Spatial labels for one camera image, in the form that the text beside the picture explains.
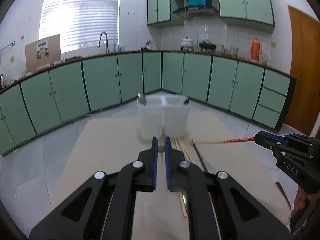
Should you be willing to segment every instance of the orange thermos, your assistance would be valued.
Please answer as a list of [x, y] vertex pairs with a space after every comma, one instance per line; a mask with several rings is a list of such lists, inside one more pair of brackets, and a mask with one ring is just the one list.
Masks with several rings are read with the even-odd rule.
[[262, 53], [262, 46], [260, 46], [260, 42], [258, 38], [254, 38], [251, 42], [251, 60], [259, 61], [259, 56]]

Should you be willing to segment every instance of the drawer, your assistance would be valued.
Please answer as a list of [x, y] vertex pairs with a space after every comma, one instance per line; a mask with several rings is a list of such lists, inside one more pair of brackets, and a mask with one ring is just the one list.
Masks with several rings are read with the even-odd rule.
[[289, 88], [289, 83], [290, 78], [283, 76], [277, 72], [266, 69], [263, 81], [264, 87], [286, 96]]
[[274, 129], [278, 122], [279, 116], [279, 113], [267, 109], [263, 106], [257, 105], [257, 109], [254, 113], [253, 120]]
[[285, 96], [280, 95], [276, 92], [262, 88], [259, 105], [270, 108], [276, 112], [281, 113], [284, 105]]

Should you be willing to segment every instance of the tiled floor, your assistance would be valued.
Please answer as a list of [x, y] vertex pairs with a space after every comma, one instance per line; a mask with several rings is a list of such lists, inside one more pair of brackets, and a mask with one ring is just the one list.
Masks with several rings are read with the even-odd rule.
[[[210, 111], [217, 115], [233, 132], [235, 138], [253, 137], [260, 130], [264, 130], [225, 112], [192, 102], [190, 112], [198, 111]], [[5, 157], [0, 156], [0, 199], [18, 227], [27, 236], [31, 228], [50, 211], [55, 186], [88, 120], [137, 115], [138, 109], [134, 100], [88, 115], [18, 148]], [[299, 133], [284, 125], [279, 134], [290, 132]], [[276, 160], [271, 151], [253, 142], [245, 142], [245, 145], [267, 167], [272, 179], [281, 183], [293, 206], [297, 184], [276, 167]]]

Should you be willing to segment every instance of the kitchen counter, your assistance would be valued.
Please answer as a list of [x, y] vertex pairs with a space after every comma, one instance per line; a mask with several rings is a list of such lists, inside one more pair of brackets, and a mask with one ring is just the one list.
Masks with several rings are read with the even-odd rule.
[[245, 63], [253, 64], [256, 66], [260, 66], [260, 67], [272, 70], [274, 72], [277, 72], [277, 73], [284, 75], [286, 77], [289, 77], [289, 78], [291, 77], [289, 74], [282, 72], [278, 69], [272, 68], [271, 66], [263, 66], [262, 64], [257, 63], [257, 62], [252, 62], [252, 61], [246, 60], [246, 59], [239, 59], [239, 58], [233, 57], [231, 55], [225, 55], [225, 54], [220, 54], [220, 53], [199, 52], [199, 51], [181, 51], [181, 50], [132, 50], [132, 51], [124, 51], [124, 52], [116, 52], [116, 53], [108, 53], [108, 54], [99, 54], [99, 55], [93, 55], [93, 56], [89, 56], [89, 57], [75, 57], [75, 58], [67, 59], [66, 62], [61, 62], [61, 63], [55, 64], [55, 65], [52, 65], [49, 67], [44, 67], [44, 68], [40, 69], [39, 71], [32, 73], [29, 76], [20, 78], [19, 80], [15, 81], [14, 83], [11, 83], [10, 85], [6, 86], [4, 89], [1, 89], [0, 95], [2, 93], [4, 93], [5, 91], [7, 91], [8, 89], [10, 89], [11, 87], [14, 87], [15, 85], [17, 85], [17, 84], [19, 84], [29, 78], [32, 78], [36, 75], [39, 75], [43, 72], [46, 72], [48, 70], [51, 70], [51, 69], [54, 69], [57, 67], [61, 67], [61, 66], [67, 65], [67, 64], [71, 64], [71, 63], [79, 62], [79, 61], [83, 61], [83, 60], [88, 60], [88, 59], [92, 59], [92, 58], [99, 58], [99, 57], [119, 55], [119, 54], [128, 54], [128, 53], [137, 53], [137, 52], [177, 52], [177, 53], [183, 52], [183, 53], [192, 53], [192, 54], [209, 55], [209, 56], [215, 56], [215, 57], [223, 57], [223, 58], [234, 59], [234, 60], [242, 61]]

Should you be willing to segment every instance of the silver screw head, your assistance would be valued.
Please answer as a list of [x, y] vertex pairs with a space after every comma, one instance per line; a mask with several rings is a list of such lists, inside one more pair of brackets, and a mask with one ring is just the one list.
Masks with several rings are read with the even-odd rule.
[[97, 171], [95, 174], [94, 174], [94, 177], [96, 179], [103, 179], [104, 178], [104, 172], [103, 171]]
[[182, 162], [180, 162], [180, 167], [189, 168], [190, 167], [190, 162], [182, 161]]
[[132, 166], [135, 168], [141, 168], [143, 166], [143, 162], [141, 161], [135, 161], [132, 163]]
[[225, 171], [220, 171], [220, 172], [218, 173], [218, 177], [219, 177], [220, 179], [226, 179], [226, 178], [228, 177], [228, 173], [226, 173]]

